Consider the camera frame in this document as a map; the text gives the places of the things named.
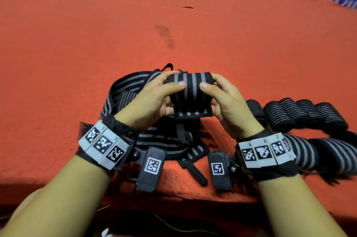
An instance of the left hand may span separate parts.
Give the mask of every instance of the left hand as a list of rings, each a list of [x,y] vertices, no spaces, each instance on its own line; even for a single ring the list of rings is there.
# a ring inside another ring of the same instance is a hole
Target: left hand
[[[140,91],[135,99],[114,117],[116,120],[134,130],[145,131],[153,126],[161,117],[173,114],[173,108],[167,107],[171,103],[169,95],[180,92],[186,88],[181,82],[165,81],[171,74],[180,71],[173,70],[161,73]]]

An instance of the red carpet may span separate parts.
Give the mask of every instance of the red carpet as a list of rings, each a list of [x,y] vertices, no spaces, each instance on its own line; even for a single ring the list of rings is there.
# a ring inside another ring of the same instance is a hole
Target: red carpet
[[[112,82],[168,62],[227,77],[246,99],[331,102],[357,131],[357,15],[322,0],[0,0],[0,204],[20,202],[74,155]],[[203,125],[233,151],[217,122]],[[321,133],[306,131],[306,137]],[[207,158],[197,167],[209,179]],[[357,181],[307,182],[334,214],[357,218]],[[121,190],[130,190],[123,186]],[[251,202],[202,188],[175,161],[160,193]]]

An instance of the right hand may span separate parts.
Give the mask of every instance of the right hand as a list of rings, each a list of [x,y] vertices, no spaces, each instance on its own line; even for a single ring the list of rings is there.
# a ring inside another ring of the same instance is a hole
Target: right hand
[[[213,115],[234,139],[244,139],[264,130],[255,119],[237,87],[219,74],[212,74],[215,85],[200,83],[200,89],[212,97]]]

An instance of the wrist-mounted device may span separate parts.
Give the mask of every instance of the wrist-mounted device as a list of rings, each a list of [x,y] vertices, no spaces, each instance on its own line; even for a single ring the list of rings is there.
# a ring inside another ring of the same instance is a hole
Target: wrist-mounted device
[[[212,182],[219,190],[230,190],[238,170],[251,174],[256,181],[295,176],[298,173],[295,159],[284,136],[274,134],[270,128],[238,141],[234,156],[224,150],[208,154]]]
[[[109,171],[121,171],[124,164],[134,161],[142,166],[136,188],[153,192],[160,178],[166,151],[135,147],[138,132],[108,114],[99,120],[79,140],[77,155]]]

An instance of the pile of wrist wraps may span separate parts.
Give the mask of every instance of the pile of wrist wraps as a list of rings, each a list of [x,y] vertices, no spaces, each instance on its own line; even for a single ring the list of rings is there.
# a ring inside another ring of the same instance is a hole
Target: pile of wrist wraps
[[[348,131],[348,124],[332,104],[291,98],[271,101],[264,108],[252,99],[247,104],[262,126],[283,133],[302,170],[316,170],[333,182],[337,176],[357,174],[357,134]],[[319,129],[330,137],[305,139],[288,134],[303,128]]]

